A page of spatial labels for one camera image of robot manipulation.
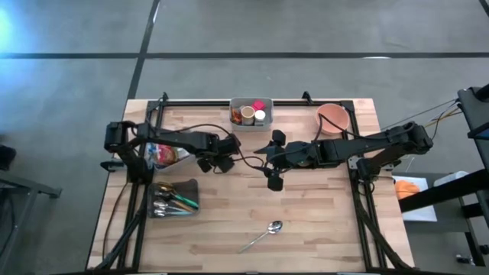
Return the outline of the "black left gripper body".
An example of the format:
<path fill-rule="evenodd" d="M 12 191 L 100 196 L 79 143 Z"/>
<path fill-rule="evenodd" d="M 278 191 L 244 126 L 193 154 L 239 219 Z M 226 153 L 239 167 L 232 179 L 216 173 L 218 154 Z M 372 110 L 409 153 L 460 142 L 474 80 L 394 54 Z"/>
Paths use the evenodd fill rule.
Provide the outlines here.
<path fill-rule="evenodd" d="M 234 134 L 228 134 L 224 139 L 217 135 L 211 137 L 209 146 L 198 153 L 201 158 L 228 157 L 232 154 L 238 154 L 241 142 Z"/>

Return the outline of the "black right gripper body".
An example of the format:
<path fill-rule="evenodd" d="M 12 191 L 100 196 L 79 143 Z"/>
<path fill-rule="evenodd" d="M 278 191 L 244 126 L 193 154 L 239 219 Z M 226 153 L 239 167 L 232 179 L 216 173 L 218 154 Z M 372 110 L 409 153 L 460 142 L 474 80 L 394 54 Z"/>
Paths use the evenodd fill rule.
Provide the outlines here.
<path fill-rule="evenodd" d="M 294 141 L 285 146 L 281 165 L 283 169 L 315 169 L 318 160 L 314 143 Z"/>

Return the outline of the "dark brown plastic tray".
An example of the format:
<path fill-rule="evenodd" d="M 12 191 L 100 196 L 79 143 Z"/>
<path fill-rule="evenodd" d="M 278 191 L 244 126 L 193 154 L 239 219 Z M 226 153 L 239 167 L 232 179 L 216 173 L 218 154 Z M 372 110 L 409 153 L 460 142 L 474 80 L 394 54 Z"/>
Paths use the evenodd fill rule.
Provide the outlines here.
<path fill-rule="evenodd" d="M 184 196 L 188 199 L 191 199 L 191 200 L 197 202 L 199 204 L 199 209 L 196 210 L 192 215 L 189 215 L 189 216 L 170 216 L 170 217 L 157 217 L 157 216 L 155 216 L 154 210 L 156 210 L 156 209 L 165 210 L 167 212 L 177 212 L 177 210 L 162 209 L 162 208 L 155 207 L 153 205 L 153 202 L 155 202 L 157 200 L 163 201 L 162 199 L 158 199 L 155 195 L 156 185 L 158 183 L 168 183 L 168 182 L 157 182 L 157 183 L 152 183 L 149 185 L 148 191 L 147 191 L 147 217 L 148 218 L 190 217 L 190 216 L 197 215 L 199 213 L 199 209 L 200 209 L 199 187 L 198 187 L 197 181 L 194 179 L 191 179 L 191 180 L 186 181 L 186 182 L 169 183 L 169 184 L 173 185 L 173 187 L 176 189 L 176 191 L 181 196 Z"/>

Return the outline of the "spice jar with tan lid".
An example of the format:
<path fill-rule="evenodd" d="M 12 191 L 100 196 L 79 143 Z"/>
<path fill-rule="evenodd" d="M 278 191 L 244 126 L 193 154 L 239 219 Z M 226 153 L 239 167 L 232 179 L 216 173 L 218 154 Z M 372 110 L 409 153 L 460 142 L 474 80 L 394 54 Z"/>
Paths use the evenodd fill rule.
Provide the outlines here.
<path fill-rule="evenodd" d="M 241 107 L 241 124 L 250 126 L 254 124 L 255 110 L 251 106 Z"/>

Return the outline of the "spoon with yellow handle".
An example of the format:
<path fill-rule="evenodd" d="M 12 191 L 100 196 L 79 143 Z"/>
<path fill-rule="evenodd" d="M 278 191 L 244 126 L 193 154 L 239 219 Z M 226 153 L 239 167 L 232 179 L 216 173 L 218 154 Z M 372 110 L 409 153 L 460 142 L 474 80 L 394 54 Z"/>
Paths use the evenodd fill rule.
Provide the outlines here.
<path fill-rule="evenodd" d="M 173 209 L 173 210 L 177 210 L 177 211 L 180 211 L 180 212 L 191 212 L 191 213 L 194 213 L 194 211 L 192 209 L 171 206 L 168 203 L 166 203 L 165 201 L 159 201 L 159 200 L 157 200 L 157 201 L 153 202 L 153 205 L 155 207 L 162 208 L 162 209 Z"/>

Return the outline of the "white plastic storage bin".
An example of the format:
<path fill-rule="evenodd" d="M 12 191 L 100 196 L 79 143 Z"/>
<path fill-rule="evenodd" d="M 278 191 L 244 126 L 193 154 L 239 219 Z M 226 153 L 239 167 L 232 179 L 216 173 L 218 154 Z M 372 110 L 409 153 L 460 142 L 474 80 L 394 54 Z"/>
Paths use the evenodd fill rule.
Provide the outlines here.
<path fill-rule="evenodd" d="M 233 108 L 239 108 L 241 110 L 242 106 L 251 106 L 252 103 L 256 100 L 261 100 L 265 105 L 265 124 L 264 126 L 257 127 L 254 125 L 244 126 L 244 125 L 236 125 L 232 122 L 231 110 Z M 232 129 L 234 131 L 269 131 L 270 127 L 274 120 L 274 103 L 272 99 L 269 98 L 233 98 L 229 103 L 229 121 L 231 122 Z"/>
<path fill-rule="evenodd" d="M 193 154 L 190 154 L 189 157 L 185 158 L 185 159 L 182 159 L 180 161 L 177 161 L 176 163 L 172 164 L 172 165 L 169 165 L 169 166 L 164 166 L 164 165 L 157 165 L 157 166 L 154 166 L 154 167 L 149 167 L 149 168 L 154 168 L 157 172 L 161 172 L 161 173 L 169 173 L 171 171 L 174 171 L 174 170 L 177 170 L 181 167 L 184 167 L 188 164 L 192 164 L 194 163 L 196 160 L 195 156 Z"/>

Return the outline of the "plain all-metal spoon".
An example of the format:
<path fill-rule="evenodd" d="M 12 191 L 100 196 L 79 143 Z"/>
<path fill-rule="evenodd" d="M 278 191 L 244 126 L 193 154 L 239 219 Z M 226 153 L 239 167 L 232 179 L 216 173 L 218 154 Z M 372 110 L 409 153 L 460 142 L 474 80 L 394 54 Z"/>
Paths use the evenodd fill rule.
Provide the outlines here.
<path fill-rule="evenodd" d="M 264 237 L 266 237 L 268 235 L 275 235 L 275 234 L 277 234 L 278 232 L 281 231 L 282 227 L 283 227 L 283 222 L 282 221 L 273 221 L 273 222 L 271 222 L 267 226 L 267 230 L 263 234 L 257 236 L 255 239 L 253 239 L 248 244 L 246 244 L 244 247 L 242 247 L 238 251 L 238 254 L 244 253 L 247 249 L 251 248 L 255 243 L 257 243 L 262 238 L 264 238 Z"/>

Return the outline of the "salmon pink bowl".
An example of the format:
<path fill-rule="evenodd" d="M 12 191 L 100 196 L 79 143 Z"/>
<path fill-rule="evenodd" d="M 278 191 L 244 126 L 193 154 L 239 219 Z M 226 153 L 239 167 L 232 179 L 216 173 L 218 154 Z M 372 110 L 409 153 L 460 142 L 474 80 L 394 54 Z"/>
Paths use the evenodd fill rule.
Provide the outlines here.
<path fill-rule="evenodd" d="M 320 125 L 323 134 L 341 134 L 350 126 L 350 118 L 347 111 L 340 105 L 328 103 L 321 105 L 316 110 L 315 119 Z"/>

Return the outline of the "orange fabric item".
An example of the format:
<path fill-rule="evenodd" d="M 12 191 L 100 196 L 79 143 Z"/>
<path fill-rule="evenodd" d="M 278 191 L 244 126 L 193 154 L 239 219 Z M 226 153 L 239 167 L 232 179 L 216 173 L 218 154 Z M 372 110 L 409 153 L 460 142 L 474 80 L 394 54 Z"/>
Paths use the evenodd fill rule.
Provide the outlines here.
<path fill-rule="evenodd" d="M 406 180 L 396 180 L 394 188 L 399 200 L 420 192 L 420 189 L 416 184 Z"/>

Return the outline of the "white paper sheet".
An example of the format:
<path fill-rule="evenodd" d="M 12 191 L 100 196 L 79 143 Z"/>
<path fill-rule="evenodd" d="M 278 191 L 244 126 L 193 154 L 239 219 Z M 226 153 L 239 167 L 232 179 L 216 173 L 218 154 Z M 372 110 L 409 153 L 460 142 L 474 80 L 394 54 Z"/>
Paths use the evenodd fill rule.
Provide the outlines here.
<path fill-rule="evenodd" d="M 394 183 L 396 180 L 406 180 L 416 184 L 420 192 L 428 189 L 426 178 L 408 177 L 408 176 L 393 176 Z M 415 209 L 402 213 L 405 222 L 437 222 L 436 212 L 432 205 L 420 209 Z"/>

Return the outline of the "black overhead beam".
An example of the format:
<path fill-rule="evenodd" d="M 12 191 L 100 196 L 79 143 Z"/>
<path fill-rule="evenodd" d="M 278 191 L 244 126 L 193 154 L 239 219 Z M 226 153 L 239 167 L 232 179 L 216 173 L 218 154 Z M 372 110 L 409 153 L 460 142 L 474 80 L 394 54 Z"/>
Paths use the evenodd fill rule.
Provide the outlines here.
<path fill-rule="evenodd" d="M 401 212 L 409 212 L 450 199 L 489 189 L 489 172 L 479 170 L 399 201 Z"/>

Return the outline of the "white plastic container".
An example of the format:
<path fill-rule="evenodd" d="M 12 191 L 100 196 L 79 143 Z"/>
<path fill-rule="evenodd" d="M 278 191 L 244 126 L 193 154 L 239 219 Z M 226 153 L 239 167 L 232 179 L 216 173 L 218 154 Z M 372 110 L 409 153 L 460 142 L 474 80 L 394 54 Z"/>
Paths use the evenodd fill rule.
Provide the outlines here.
<path fill-rule="evenodd" d="M 433 186 L 434 187 L 441 186 L 441 185 L 444 185 L 444 184 L 449 183 L 451 181 L 460 179 L 460 178 L 467 176 L 467 175 L 468 175 L 468 172 L 465 172 L 465 171 L 458 171 L 455 173 L 450 173 L 447 176 L 444 176 L 444 177 L 441 177 L 441 178 L 435 180 L 433 183 Z"/>

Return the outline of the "black desk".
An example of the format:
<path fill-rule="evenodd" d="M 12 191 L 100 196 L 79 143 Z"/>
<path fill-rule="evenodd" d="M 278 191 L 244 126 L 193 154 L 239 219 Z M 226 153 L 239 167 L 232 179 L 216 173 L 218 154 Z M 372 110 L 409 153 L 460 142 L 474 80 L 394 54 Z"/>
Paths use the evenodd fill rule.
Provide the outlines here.
<path fill-rule="evenodd" d="M 465 219 L 482 217 L 489 230 L 489 84 L 458 92 L 459 104 L 475 142 L 484 169 L 460 178 L 461 196 L 475 194 L 477 202 L 463 205 Z"/>

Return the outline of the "grey metal stand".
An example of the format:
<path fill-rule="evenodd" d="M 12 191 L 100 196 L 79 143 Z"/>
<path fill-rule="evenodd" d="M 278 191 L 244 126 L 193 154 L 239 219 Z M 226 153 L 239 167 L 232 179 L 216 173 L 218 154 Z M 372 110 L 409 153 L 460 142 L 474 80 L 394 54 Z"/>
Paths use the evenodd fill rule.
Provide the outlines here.
<path fill-rule="evenodd" d="M 27 226 L 29 216 L 33 210 L 34 203 L 39 194 L 45 194 L 51 199 L 57 199 L 62 193 L 61 188 L 53 188 L 43 183 L 37 183 L 32 180 L 27 180 L 14 176 L 10 173 L 0 170 L 0 183 L 10 186 L 12 192 L 25 194 L 24 205 L 19 213 L 13 211 L 14 222 L 11 234 L 5 242 L 5 248 L 0 250 L 0 275 L 5 274 L 5 268 L 11 258 L 11 255 L 19 243 L 24 229 Z"/>

